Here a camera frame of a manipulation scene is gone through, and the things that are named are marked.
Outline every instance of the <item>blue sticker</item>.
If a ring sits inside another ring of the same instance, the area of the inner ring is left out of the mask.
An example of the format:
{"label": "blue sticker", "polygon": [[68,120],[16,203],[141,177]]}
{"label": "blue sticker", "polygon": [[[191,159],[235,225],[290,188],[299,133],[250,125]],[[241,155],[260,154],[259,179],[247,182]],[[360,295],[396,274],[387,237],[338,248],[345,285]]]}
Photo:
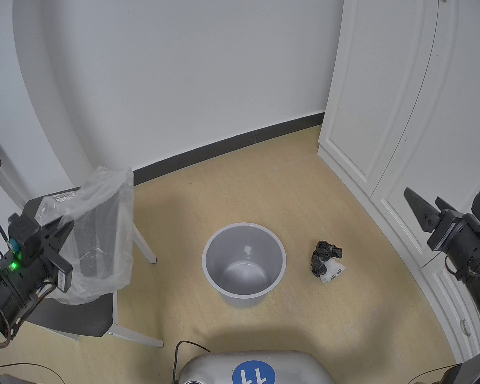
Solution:
{"label": "blue sticker", "polygon": [[275,371],[263,361],[250,360],[233,371],[233,384],[274,384]]}

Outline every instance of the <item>plastic bucket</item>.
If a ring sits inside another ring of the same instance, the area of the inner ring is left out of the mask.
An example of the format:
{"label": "plastic bucket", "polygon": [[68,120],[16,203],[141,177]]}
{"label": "plastic bucket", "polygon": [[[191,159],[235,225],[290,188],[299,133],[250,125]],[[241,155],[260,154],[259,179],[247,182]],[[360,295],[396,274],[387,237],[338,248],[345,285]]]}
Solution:
{"label": "plastic bucket", "polygon": [[231,224],[207,242],[202,267],[208,282],[228,304],[251,307],[280,282],[287,266],[281,241],[265,227]]}

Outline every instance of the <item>cabinet handle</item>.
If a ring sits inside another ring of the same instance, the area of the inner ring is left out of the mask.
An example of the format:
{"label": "cabinet handle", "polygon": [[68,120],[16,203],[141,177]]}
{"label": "cabinet handle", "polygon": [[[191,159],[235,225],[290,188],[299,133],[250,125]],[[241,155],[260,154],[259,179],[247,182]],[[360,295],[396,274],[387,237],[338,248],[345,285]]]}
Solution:
{"label": "cabinet handle", "polygon": [[463,332],[463,334],[464,334],[466,337],[472,336],[472,334],[467,331],[467,327],[465,326],[465,319],[462,320],[462,322],[460,323],[460,325],[462,326],[462,332]]}

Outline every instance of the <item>floor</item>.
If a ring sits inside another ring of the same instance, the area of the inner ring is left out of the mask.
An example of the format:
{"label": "floor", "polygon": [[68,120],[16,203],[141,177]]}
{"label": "floor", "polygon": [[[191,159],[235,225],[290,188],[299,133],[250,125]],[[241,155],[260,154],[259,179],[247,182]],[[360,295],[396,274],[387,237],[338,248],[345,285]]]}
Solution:
{"label": "floor", "polygon": [[[168,384],[174,347],[187,339],[214,352],[309,352],[338,384],[407,384],[423,371],[453,364],[440,325],[402,260],[317,156],[319,131],[249,146],[136,187],[135,223],[158,263],[150,265],[134,247],[132,283],[119,292],[120,324],[163,339],[164,348],[111,336],[74,342],[25,324],[0,351],[0,363],[45,364],[67,384]],[[272,230],[287,252],[282,281],[250,309],[226,305],[201,268],[210,236],[243,221]],[[347,267],[327,284],[310,271],[319,240],[341,247]],[[183,345],[179,366],[201,352]],[[60,382],[40,368],[2,372]]]}

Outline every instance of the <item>black baseboard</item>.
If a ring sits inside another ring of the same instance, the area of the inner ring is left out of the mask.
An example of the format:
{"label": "black baseboard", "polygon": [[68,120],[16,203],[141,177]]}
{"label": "black baseboard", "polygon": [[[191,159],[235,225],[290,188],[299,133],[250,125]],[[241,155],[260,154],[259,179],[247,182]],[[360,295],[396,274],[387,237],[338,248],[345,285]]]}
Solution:
{"label": "black baseboard", "polygon": [[283,123],[257,129],[255,131],[242,133],[225,140],[217,141],[216,143],[205,145],[203,147],[192,149],[191,151],[169,157],[165,160],[157,161],[156,163],[133,171],[133,183],[134,185],[138,185],[178,169],[200,163],[201,161],[208,160],[255,143],[322,124],[324,121],[324,114],[324,112],[317,113],[315,115],[305,116],[299,119],[285,121]]}

